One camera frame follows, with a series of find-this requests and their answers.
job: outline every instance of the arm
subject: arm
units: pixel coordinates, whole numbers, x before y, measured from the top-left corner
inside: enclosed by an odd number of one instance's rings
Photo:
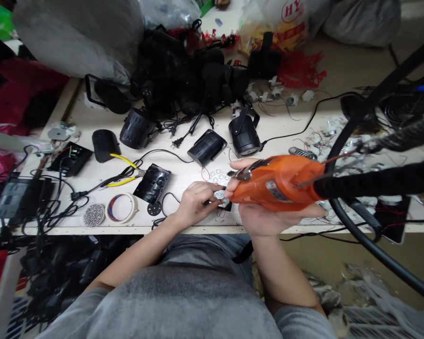
[[[222,186],[211,183],[192,183],[183,193],[178,210],[121,254],[92,281],[86,291],[96,287],[112,290],[138,270],[154,265],[179,233],[197,224],[217,208],[220,201],[213,197],[213,193],[221,189]],[[215,201],[204,206],[207,200]]]
[[[185,225],[179,219],[174,215],[168,216],[154,231],[130,246],[111,263],[86,291],[96,287],[112,290],[138,270],[154,265],[170,242],[184,229]]]
[[[231,162],[231,167],[241,169],[249,166],[255,159]],[[238,186],[232,179],[225,196],[231,197]],[[239,213],[242,225],[253,242],[254,255],[266,295],[266,305],[272,314],[282,306],[293,305],[308,307],[325,315],[316,294],[302,270],[286,254],[278,234],[297,225],[303,218],[318,218],[325,214],[323,208],[312,204],[298,212],[270,212],[260,205],[240,204]]]
[[[325,316],[311,284],[286,254],[277,236],[252,236],[254,255],[272,314],[285,305],[315,309]]]

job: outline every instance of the black electrical box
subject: black electrical box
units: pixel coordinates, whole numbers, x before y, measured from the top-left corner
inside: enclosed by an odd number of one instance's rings
[[[93,152],[89,149],[69,142],[66,148],[52,161],[47,170],[61,172],[65,177],[76,176],[92,154]]]
[[[52,196],[54,184],[50,178],[18,179],[8,181],[0,197],[0,218],[21,223],[44,211]]]
[[[133,195],[154,205],[160,198],[168,181],[171,172],[152,164],[147,169],[143,179],[133,192]]]
[[[194,143],[187,154],[195,160],[201,167],[210,163],[227,145],[225,139],[220,137],[213,130],[208,129]]]

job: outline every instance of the metal disc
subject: metal disc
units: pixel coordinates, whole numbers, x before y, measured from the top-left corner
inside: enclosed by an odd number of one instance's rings
[[[154,205],[149,204],[147,206],[147,212],[153,217],[159,215],[162,212],[162,204],[160,202],[156,202]]]

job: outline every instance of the tape roll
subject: tape roll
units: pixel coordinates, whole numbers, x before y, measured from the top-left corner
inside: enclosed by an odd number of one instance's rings
[[[130,207],[129,214],[124,219],[119,220],[113,215],[113,206],[118,200],[118,198],[122,196],[126,196],[130,199],[131,207]],[[130,193],[120,193],[118,195],[115,195],[107,204],[106,216],[107,216],[107,219],[110,221],[117,222],[120,224],[125,224],[129,222],[135,216],[135,213],[137,213],[137,211],[138,211],[137,198]]]

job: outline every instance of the red wire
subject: red wire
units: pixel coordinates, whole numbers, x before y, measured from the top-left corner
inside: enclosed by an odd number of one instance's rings
[[[70,146],[69,146],[69,147],[66,147],[63,151],[61,151],[61,152],[57,153],[57,154],[55,155],[55,157],[58,157],[61,153],[63,153],[65,150],[67,150],[67,149],[69,149],[69,148],[71,148],[71,147],[70,147]]]
[[[201,167],[201,178],[203,178],[203,180],[207,182],[207,180],[204,179],[204,177],[203,177],[203,170],[204,170],[204,167]]]

